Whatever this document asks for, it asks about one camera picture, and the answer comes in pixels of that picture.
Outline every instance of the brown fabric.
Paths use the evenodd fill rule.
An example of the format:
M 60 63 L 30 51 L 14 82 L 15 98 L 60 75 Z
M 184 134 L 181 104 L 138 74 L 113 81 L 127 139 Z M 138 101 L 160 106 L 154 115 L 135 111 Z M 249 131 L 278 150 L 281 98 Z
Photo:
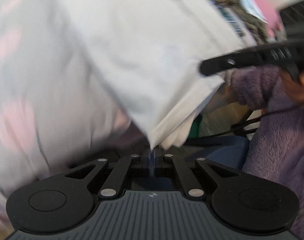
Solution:
M 267 24 L 257 17 L 248 14 L 241 5 L 240 0 L 213 0 L 223 7 L 231 8 L 244 22 L 247 29 L 252 33 L 258 45 L 267 43 Z

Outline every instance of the person's hand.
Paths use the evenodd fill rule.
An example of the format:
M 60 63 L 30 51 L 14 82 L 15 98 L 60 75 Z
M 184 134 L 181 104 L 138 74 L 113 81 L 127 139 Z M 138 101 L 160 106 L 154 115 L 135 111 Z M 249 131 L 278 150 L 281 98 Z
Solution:
M 296 104 L 304 103 L 304 72 L 300 75 L 300 83 L 292 80 L 290 74 L 283 69 L 280 76 L 290 99 Z

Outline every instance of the green object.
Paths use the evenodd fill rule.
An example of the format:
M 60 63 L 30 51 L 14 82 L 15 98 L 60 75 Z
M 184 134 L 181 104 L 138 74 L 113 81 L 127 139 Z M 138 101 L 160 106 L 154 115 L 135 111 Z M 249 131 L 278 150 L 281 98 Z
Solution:
M 202 116 L 198 115 L 192 123 L 188 138 L 198 138 L 199 137 L 201 122 L 202 122 Z

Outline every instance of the wooden floor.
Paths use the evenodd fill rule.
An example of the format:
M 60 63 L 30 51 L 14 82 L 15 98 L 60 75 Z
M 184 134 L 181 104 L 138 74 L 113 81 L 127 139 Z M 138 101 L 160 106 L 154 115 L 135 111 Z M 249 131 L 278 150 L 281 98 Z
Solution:
M 213 135 L 230 130 L 231 125 L 237 123 L 247 110 L 248 108 L 246 106 L 240 106 L 238 103 L 234 103 L 217 109 L 210 114 L 204 115 L 201 123 L 200 136 Z M 129 149 L 118 151 L 117 153 L 119 156 L 125 156 L 144 152 L 146 150 L 149 150 L 149 144 L 147 140 L 143 140 L 137 145 Z M 196 150 L 196 147 L 171 147 L 167 152 L 186 157 Z M 105 154 L 111 155 L 112 153 L 106 151 Z M 0 231 L 0 240 L 4 240 L 10 233 L 12 233 L 12 231 L 12 227 L 8 227 L 4 231 Z

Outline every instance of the person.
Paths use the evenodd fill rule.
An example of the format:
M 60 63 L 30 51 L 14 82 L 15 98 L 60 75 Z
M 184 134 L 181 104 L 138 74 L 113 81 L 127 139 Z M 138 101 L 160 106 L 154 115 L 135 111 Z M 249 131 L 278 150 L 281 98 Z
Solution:
M 304 102 L 304 73 L 294 82 L 274 66 L 234 70 L 228 91 L 230 99 L 252 110 L 273 112 Z M 291 231 L 304 240 L 304 105 L 261 119 L 250 142 L 243 171 L 282 184 L 294 191 L 300 202 Z

